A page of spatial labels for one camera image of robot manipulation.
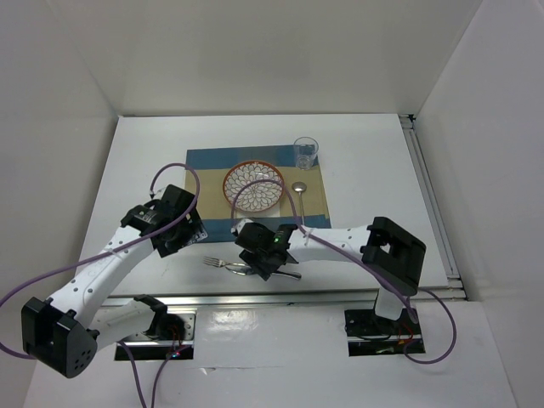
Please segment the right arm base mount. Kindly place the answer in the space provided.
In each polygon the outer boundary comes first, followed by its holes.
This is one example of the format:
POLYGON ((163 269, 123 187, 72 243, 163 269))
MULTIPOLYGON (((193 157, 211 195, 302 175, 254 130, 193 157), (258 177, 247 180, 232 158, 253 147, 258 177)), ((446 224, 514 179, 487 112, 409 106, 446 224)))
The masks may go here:
POLYGON ((426 353, 421 327, 405 310, 398 320, 388 320, 372 309, 347 309, 344 319, 350 357, 403 354, 404 349, 408 354, 426 353))

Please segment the front aluminium rail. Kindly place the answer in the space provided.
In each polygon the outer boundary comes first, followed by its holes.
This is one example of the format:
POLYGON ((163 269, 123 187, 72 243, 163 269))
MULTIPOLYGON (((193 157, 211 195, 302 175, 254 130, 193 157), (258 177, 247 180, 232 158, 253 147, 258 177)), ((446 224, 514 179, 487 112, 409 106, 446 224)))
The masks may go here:
MULTIPOLYGON (((431 292, 445 301, 467 300, 467 294, 461 287, 431 289, 431 292)), ((217 296, 177 296, 158 297, 166 305, 179 307, 203 306, 260 306, 288 304, 321 304, 321 303, 373 303, 377 291, 334 291, 334 292, 286 292, 272 294, 238 294, 217 296)), ((131 300, 130 297, 108 298, 103 303, 104 308, 121 307, 131 300)), ((433 298, 420 289, 412 298, 415 301, 427 301, 433 298)))

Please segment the steel fork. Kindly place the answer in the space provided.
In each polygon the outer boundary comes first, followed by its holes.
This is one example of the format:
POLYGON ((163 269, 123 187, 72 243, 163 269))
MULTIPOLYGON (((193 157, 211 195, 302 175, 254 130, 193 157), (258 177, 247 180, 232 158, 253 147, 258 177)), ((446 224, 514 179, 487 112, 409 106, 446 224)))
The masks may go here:
POLYGON ((233 262, 228 262, 223 259, 213 258, 213 257, 204 257, 202 259, 202 262, 205 265, 213 266, 215 268, 226 268, 226 267, 245 268, 246 267, 244 263, 233 263, 233 262))

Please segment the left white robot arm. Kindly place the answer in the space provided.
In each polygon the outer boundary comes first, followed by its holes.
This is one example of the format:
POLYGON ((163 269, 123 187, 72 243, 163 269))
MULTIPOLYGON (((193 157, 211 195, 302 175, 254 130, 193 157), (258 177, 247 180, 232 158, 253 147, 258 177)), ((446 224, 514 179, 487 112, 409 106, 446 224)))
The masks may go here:
POLYGON ((181 344, 184 321, 150 295, 98 315, 122 280, 152 253, 164 258, 207 237, 196 197, 170 184, 158 199, 128 211, 99 260, 45 300, 21 310, 22 345, 31 357, 66 378, 80 375, 98 351, 141 332, 181 344))

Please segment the steel table knife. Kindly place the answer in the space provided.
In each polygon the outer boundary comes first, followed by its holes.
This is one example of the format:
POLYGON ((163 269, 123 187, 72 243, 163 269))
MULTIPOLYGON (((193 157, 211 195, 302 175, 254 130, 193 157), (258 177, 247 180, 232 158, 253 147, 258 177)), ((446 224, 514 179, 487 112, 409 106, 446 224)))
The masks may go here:
MULTIPOLYGON (((237 275, 256 275, 257 272, 255 272, 251 267, 245 265, 245 264, 231 264, 225 266, 225 268, 237 275)), ((290 279, 294 279, 297 281, 300 281, 302 279, 302 276, 299 273, 295 272, 284 272, 284 271, 275 271, 271 274, 272 276, 281 276, 286 277, 290 279)))

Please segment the clear drinking glass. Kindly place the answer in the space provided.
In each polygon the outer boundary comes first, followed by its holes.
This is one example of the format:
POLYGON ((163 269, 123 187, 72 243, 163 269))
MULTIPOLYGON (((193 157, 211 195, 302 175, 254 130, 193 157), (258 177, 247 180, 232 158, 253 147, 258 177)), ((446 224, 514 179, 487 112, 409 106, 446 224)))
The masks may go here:
POLYGON ((299 137, 293 143, 296 166, 301 170, 309 170, 315 163, 319 151, 319 143, 311 137, 299 137))

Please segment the right aluminium rail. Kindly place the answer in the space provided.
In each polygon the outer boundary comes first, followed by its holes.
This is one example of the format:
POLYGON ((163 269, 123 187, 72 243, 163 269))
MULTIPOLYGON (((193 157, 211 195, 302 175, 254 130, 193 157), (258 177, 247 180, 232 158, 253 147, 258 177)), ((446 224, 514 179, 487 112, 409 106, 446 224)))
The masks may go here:
POLYGON ((412 114, 400 114, 399 123, 405 136, 407 148, 410 152, 411 161, 415 168, 416 177, 420 184, 422 197, 428 212, 434 238, 437 242, 439 255, 442 264, 445 266, 445 276, 448 280, 446 289, 437 289, 441 297, 447 300, 467 300, 467 294, 462 278, 457 268, 456 260, 447 235, 445 224, 439 210, 434 188, 425 162, 422 148, 417 138, 415 129, 415 116, 412 114))

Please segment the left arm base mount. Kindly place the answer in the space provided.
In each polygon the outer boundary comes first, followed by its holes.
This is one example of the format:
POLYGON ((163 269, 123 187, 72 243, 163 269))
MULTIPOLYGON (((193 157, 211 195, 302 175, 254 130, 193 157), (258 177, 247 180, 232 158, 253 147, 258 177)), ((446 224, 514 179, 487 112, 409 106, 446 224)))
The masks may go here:
POLYGON ((192 360, 196 312, 176 312, 173 307, 156 303, 157 312, 150 327, 122 339, 136 361, 192 360))

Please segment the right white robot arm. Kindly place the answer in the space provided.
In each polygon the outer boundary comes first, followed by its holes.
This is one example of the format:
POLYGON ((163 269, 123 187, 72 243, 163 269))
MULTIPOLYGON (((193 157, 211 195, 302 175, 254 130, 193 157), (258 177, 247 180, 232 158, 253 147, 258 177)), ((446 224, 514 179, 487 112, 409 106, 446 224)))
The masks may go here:
POLYGON ((410 298, 417 294, 427 248, 389 218, 376 217, 367 226, 347 229, 282 224, 276 231, 244 218, 231 233, 242 249, 240 258, 265 281, 286 264, 350 262, 380 285, 371 312, 375 330, 391 332, 404 311, 418 322, 410 298))

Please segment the patterned ceramic bowl red rim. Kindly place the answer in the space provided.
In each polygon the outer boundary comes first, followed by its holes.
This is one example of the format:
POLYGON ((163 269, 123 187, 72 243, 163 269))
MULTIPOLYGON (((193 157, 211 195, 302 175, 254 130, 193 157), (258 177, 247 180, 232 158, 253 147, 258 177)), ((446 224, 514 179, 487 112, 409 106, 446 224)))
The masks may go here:
POLYGON ((281 172, 265 161, 252 160, 236 164, 225 175, 224 198, 245 213, 267 211, 283 196, 281 172))

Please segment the blue beige checked placemat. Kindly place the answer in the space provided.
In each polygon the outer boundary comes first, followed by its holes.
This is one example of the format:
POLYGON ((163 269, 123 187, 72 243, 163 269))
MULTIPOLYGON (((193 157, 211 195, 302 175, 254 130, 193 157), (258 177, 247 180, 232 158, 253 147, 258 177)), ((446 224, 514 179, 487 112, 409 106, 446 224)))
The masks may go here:
POLYGON ((187 151, 186 163, 196 170, 201 182, 197 211, 208 233, 206 243, 234 240, 230 233, 231 204, 224 195, 223 183, 231 168, 250 161, 266 162, 277 168, 288 189, 294 182, 304 182, 307 185, 302 201, 305 224, 314 228, 332 226, 320 164, 316 161, 309 170, 299 169, 290 144, 193 149, 187 151))

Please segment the steel spoon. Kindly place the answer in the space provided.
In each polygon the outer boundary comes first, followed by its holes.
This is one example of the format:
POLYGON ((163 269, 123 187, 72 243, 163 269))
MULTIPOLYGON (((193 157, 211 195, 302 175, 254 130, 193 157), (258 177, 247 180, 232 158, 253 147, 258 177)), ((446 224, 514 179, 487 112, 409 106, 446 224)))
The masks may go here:
POLYGON ((305 224, 305 210, 303 204, 303 193, 307 190, 307 185, 302 181, 297 181, 292 184, 292 190, 298 195, 298 203, 300 206, 301 224, 305 224))

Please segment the aluminium rail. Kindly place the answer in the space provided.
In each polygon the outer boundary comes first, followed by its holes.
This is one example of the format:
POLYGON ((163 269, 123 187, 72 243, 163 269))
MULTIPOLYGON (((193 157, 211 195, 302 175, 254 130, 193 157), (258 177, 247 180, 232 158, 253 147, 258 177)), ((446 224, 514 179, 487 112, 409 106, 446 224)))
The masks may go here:
POLYGON ((437 289, 441 297, 447 300, 467 300, 467 294, 462 278, 457 268, 456 260, 447 235, 445 224, 439 210, 434 188, 425 162, 422 148, 417 138, 415 129, 415 116, 412 114, 400 114, 399 123, 405 136, 407 148, 410 152, 411 161, 415 168, 416 177, 420 184, 422 197, 428 212, 434 238, 437 242, 439 255, 442 264, 445 266, 445 276, 448 280, 446 289, 437 289))
MULTIPOLYGON (((431 292, 445 301, 467 300, 467 294, 461 287, 431 289, 431 292)), ((260 306, 288 304, 321 304, 321 303, 373 303, 377 291, 334 291, 334 292, 286 292, 272 294, 238 294, 217 296, 177 296, 158 297, 166 305, 179 307, 203 306, 260 306)), ((131 300, 130 297, 108 298, 103 303, 104 308, 121 307, 131 300)), ((415 301, 427 301, 433 298, 420 289, 412 298, 415 301)))

